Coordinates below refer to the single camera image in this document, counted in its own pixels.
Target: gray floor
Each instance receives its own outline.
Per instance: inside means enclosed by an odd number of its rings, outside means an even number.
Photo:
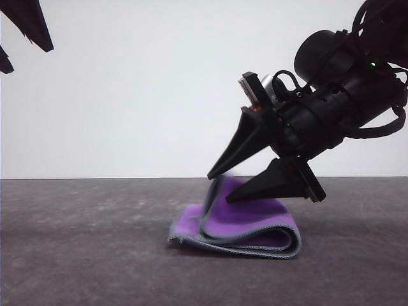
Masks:
[[[2,305],[408,305],[408,178],[321,182],[274,261],[167,245],[205,179],[5,180]]]

